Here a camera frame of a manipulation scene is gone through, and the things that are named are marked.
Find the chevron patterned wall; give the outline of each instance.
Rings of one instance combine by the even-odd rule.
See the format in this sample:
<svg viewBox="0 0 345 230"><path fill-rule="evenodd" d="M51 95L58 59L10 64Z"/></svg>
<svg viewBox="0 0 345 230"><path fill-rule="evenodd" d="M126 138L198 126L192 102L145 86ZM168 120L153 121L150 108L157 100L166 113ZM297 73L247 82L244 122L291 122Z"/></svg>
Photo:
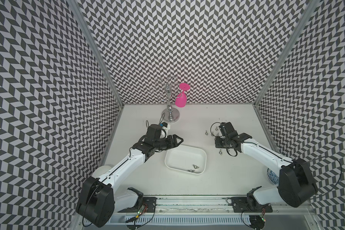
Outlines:
<svg viewBox="0 0 345 230"><path fill-rule="evenodd" d="M316 196L312 204L325 229L345 229L345 1L321 1L260 111L283 153L340 159L336 191ZM339 165L330 158L312 168L320 194L339 178Z"/></svg>
<svg viewBox="0 0 345 230"><path fill-rule="evenodd" d="M253 102L308 0L78 0L124 103L160 103L172 78L188 103Z"/></svg>
<svg viewBox="0 0 345 230"><path fill-rule="evenodd" d="M0 229L65 229L118 111L65 0L0 0Z"/></svg>

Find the chrome stand base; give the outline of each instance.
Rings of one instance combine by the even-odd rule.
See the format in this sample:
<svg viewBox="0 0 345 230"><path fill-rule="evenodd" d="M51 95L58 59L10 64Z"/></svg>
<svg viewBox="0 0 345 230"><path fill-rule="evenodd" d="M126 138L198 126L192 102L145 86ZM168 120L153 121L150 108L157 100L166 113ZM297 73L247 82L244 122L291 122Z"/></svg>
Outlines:
<svg viewBox="0 0 345 230"><path fill-rule="evenodd" d="M179 110L177 110L176 108L173 108L171 112L168 112L167 109L164 109L164 111L162 111L161 115L163 113L165 113L163 121L165 121L167 123L174 123L177 120L179 120L180 113L179 113Z"/></svg>

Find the cable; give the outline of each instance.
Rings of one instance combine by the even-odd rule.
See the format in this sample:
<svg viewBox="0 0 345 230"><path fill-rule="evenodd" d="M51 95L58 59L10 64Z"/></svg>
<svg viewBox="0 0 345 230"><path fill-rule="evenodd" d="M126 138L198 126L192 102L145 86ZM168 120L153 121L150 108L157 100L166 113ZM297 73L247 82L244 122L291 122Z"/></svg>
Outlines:
<svg viewBox="0 0 345 230"><path fill-rule="evenodd" d="M215 136L215 135L213 135L213 133L212 133L212 126L213 126L214 124L216 124L216 123L221 124L221 122L215 122L215 123L213 123L213 124L211 125L210 132L211 132L212 136Z"/></svg>
<svg viewBox="0 0 345 230"><path fill-rule="evenodd" d="M161 124L161 122L164 120L164 118L165 118L165 113L162 113L159 124Z"/></svg>
<svg viewBox="0 0 345 230"><path fill-rule="evenodd" d="M244 209L244 210L242 211L242 213L240 214L240 219L243 221L243 223L244 223L247 227L251 228L251 227L250 227L249 225L247 225L247 224L244 222L244 220L243 220L243 213L244 213L245 211L250 211L250 210Z"/></svg>
<svg viewBox="0 0 345 230"><path fill-rule="evenodd" d="M148 207L148 205L146 205L146 204L143 204L143 205L145 206L145 209L143 209L143 212L142 212L142 214L140 214L140 216L143 215L143 214L145 214L145 213L147 212L147 207Z"/></svg>
<svg viewBox="0 0 345 230"><path fill-rule="evenodd" d="M146 223L142 224L140 227L143 227L144 225L148 224L153 219L155 213L156 213L156 206L154 207L154 212L153 212L152 218L149 221L147 221Z"/></svg>
<svg viewBox="0 0 345 230"><path fill-rule="evenodd" d="M228 199L230 199L230 198L231 198L231 197L226 198L225 200L226 200L226 203L228 203L229 205L231 205L231 206L232 206L232 202L231 202L231 203L227 202L227 200L228 200Z"/></svg>
<svg viewBox="0 0 345 230"><path fill-rule="evenodd" d="M162 129L162 131L164 131L165 136L164 136L164 137L161 137L161 138L165 138L165 137L167 137L167 133L166 133L166 131L165 131L164 129Z"/></svg>
<svg viewBox="0 0 345 230"><path fill-rule="evenodd" d="M266 207L267 205L268 205L268 204L263 205L263 208L262 208L262 214L263 214L263 215L264 215L264 213L266 213L265 207ZM243 220L243 213L244 213L245 211L258 212L258 211L260 211L260 209L254 211L254 210L248 208L248 206L247 206L246 208L247 208L247 209L243 210L242 213L240 214L240 219L243 221L243 223L244 223L246 226L248 226L249 228L252 228L252 227L250 227L249 225L247 225L247 224L244 222L244 220Z"/></svg>
<svg viewBox="0 0 345 230"><path fill-rule="evenodd" d="M245 143L256 145L256 146L258 146L258 147L260 147L260 148L262 148L262 149L268 151L267 149L263 148L263 147L260 146L260 145L257 145L256 143L253 143L253 142L238 142L238 144L245 144ZM292 163L292 164L305 164L305 163L313 162L313 161L315 161L315 160L322 159L322 158L334 157L334 156L321 156L321 157L319 157L319 158L315 158L315 159L310 160L310 161L306 161L306 162L303 162L303 163L298 163L298 162L291 162L291 161L284 160L284 159L282 159L281 157L279 157L277 154L274 154L274 153L272 153L271 151L268 151L268 152L270 152L271 154L273 154L273 155L275 155L276 157L280 158L281 160L286 161L286 162L288 162L288 163Z"/></svg>
<svg viewBox="0 0 345 230"><path fill-rule="evenodd" d="M87 210L89 201L91 200L93 194L96 192L96 190L99 188L99 186L102 185L102 182L99 183L99 184L97 185L97 187L95 188L95 190L92 192L92 195L89 197L89 199L88 199L88 201L87 201L87 204L86 204L86 208L84 209L84 214L86 213L86 210ZM84 224L84 215L83 215L83 216L82 216L82 225L83 225L83 227L89 227L89 226L92 225L92 223L90 223L90 224L88 224L88 225L85 225L85 224Z"/></svg>
<svg viewBox="0 0 345 230"><path fill-rule="evenodd" d="M236 149L234 149L235 150L235 156L237 156L238 155L238 151L236 150ZM231 155L230 153L229 153L229 148L226 148L226 152L227 152L227 154L229 154L230 156L233 156L233 155Z"/></svg>
<svg viewBox="0 0 345 230"><path fill-rule="evenodd" d="M339 165L340 165L340 176L339 176L337 182L331 187L331 189L330 189L329 191L324 192L324 193L320 194L319 196L316 196L316 197L314 197L314 198L312 198L312 199L317 199L317 198L323 197L324 195L330 193L331 191L333 191L333 190L336 188L336 186L337 186L337 185L339 184L339 182L341 181L341 177L342 177L342 175L343 175L343 168L342 168L342 166L341 166L341 163L340 163L339 159L336 158L336 161L337 161L337 162L339 163Z"/></svg>

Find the white tray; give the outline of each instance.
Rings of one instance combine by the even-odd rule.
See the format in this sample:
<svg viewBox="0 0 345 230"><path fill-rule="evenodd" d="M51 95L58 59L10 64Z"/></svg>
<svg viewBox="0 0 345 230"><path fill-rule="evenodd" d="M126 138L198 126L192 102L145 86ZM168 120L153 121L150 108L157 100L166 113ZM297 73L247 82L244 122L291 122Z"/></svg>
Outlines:
<svg viewBox="0 0 345 230"><path fill-rule="evenodd" d="M167 168L194 175L200 175L205 171L206 161L207 154L204 150L186 145L169 149L165 157Z"/></svg>

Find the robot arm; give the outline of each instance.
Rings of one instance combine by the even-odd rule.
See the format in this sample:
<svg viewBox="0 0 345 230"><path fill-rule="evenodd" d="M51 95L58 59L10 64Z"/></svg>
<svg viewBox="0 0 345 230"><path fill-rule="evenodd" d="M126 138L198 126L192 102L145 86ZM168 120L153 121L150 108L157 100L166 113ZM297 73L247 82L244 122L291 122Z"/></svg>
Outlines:
<svg viewBox="0 0 345 230"><path fill-rule="evenodd" d="M83 183L76 212L97 227L102 227L114 212L125 208L139 209L143 193L129 188L121 194L115 194L120 184L140 165L145 163L156 151L163 151L179 146L183 139L177 135L167 135L168 125L152 124L146 135L129 149L129 153L113 168L89 177Z"/></svg>
<svg viewBox="0 0 345 230"><path fill-rule="evenodd" d="M291 159L276 153L258 143L246 133L238 134L232 124L221 123L222 136L215 138L216 148L234 149L257 159L279 177L279 184L270 187L257 187L247 194L248 207L261 209L268 203L286 202L298 207L318 191L316 182L303 159Z"/></svg>

